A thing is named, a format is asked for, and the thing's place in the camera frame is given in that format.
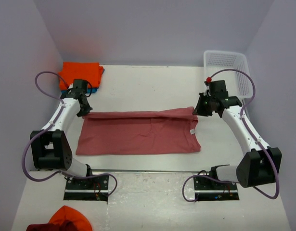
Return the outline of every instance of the white table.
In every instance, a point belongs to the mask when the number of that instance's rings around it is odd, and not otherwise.
[[[94,111],[158,111],[196,106],[204,90],[203,68],[166,66],[104,66],[98,92],[89,98]],[[228,73],[227,88],[234,94],[235,81]],[[83,120],[76,118],[67,138],[73,153]],[[230,128],[218,117],[199,117],[196,136],[202,145],[194,154],[76,156],[93,169],[199,171],[219,164],[236,165],[241,148]],[[31,172],[36,178],[48,172]],[[47,223],[63,205],[80,211],[95,231],[288,231],[281,198],[269,200],[254,189],[238,185],[240,201],[188,203],[181,195],[191,173],[113,173],[118,188],[106,202],[63,201],[62,176],[36,183],[27,181],[13,230]],[[260,187],[273,194],[274,184]],[[193,181],[186,195],[194,197]]]
[[[36,178],[48,172],[31,172]],[[117,190],[106,202],[63,201],[63,176],[38,183],[27,180],[13,231],[47,223],[63,205],[81,212],[94,231],[289,231],[281,198],[270,200],[252,188],[238,185],[240,201],[188,203],[181,195],[191,173],[113,173]],[[110,189],[113,180],[109,180]],[[260,188],[274,193],[274,185]],[[193,181],[186,186],[193,199]]]
[[[160,111],[196,107],[205,90],[203,67],[105,65],[101,86],[88,98],[93,111]],[[231,95],[236,93],[233,72],[225,78]],[[199,118],[196,137],[201,151],[193,154],[76,156],[83,119],[75,118],[67,132],[73,157],[92,169],[199,171],[211,166],[237,165],[242,150],[227,124],[218,115]]]

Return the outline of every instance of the laundry basket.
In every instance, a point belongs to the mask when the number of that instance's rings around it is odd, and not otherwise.
[[[245,55],[228,51],[205,51],[205,79],[215,72],[227,68],[244,71],[249,75]],[[213,77],[213,80],[225,80],[229,95],[237,96],[240,100],[250,98],[253,95],[251,82],[241,73],[226,71],[217,74]]]

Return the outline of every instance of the wall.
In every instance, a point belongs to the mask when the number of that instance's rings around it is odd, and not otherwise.
[[[246,52],[257,96],[252,122],[283,153],[281,195],[296,230],[296,1],[275,0]]]
[[[62,59],[30,0],[0,0],[0,230],[10,230],[26,177],[21,155],[30,132],[50,119],[56,102],[38,92],[39,71],[58,71]],[[40,84],[58,95],[57,79]],[[32,168],[31,158],[27,163]]]
[[[273,0],[35,0],[66,61],[201,65],[245,52]]]

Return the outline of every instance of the dark red cloth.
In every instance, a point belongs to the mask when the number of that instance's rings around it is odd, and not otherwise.
[[[91,112],[77,155],[170,154],[200,151],[193,107],[160,112]]]
[[[41,225],[29,225],[26,231],[78,231],[75,225],[66,220],[62,225],[55,224],[41,224]]]

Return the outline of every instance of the orange fabric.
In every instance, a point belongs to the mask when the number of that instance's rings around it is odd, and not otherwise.
[[[99,63],[74,63],[63,62],[62,72],[59,72],[68,85],[73,83],[75,78],[81,78],[89,81],[93,88],[98,88],[101,83],[104,68]],[[60,89],[67,90],[65,84],[60,81]]]
[[[62,225],[66,220],[71,221],[78,231],[92,231],[87,218],[77,210],[68,206],[62,206],[50,219],[49,224]]]

